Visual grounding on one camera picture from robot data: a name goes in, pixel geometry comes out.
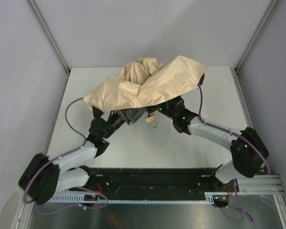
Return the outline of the beige folding umbrella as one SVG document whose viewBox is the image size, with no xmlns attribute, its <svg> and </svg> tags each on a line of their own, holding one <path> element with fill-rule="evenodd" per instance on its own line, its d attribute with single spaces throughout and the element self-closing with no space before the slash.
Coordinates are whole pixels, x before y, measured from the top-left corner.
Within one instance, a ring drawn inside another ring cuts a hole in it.
<svg viewBox="0 0 286 229">
<path fill-rule="evenodd" d="M 158 105 L 197 89 L 206 66 L 184 56 L 169 64 L 141 58 L 126 64 L 83 99 L 102 112 Z"/>
</svg>

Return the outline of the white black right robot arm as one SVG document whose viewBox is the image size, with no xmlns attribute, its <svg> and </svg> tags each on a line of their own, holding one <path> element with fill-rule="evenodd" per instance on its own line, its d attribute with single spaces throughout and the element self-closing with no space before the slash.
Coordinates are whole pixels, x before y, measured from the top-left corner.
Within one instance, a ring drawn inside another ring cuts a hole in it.
<svg viewBox="0 0 286 229">
<path fill-rule="evenodd" d="M 155 110 L 169 117 L 177 132 L 202 137 L 231 153 L 232 159 L 211 175 L 214 187 L 241 176 L 253 178 L 262 165 L 271 174 L 269 151 L 255 129 L 233 129 L 210 122 L 202 118 L 201 108 L 198 113 L 188 110 L 181 96 L 156 105 Z"/>
</svg>

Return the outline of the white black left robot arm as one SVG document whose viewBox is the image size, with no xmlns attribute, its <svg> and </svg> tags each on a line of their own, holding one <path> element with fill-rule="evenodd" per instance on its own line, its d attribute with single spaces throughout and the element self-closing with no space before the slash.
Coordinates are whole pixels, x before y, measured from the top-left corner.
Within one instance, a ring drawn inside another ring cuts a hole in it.
<svg viewBox="0 0 286 229">
<path fill-rule="evenodd" d="M 107 139 L 123 124 L 134 124 L 145 112 L 146 108 L 111 111 L 104 120 L 104 112 L 93 107 L 89 134 L 81 146 L 56 157 L 38 153 L 32 158 L 18 182 L 24 190 L 24 202 L 42 205 L 57 192 L 84 186 L 90 176 L 81 167 L 83 162 L 102 155 L 109 146 Z"/>
</svg>

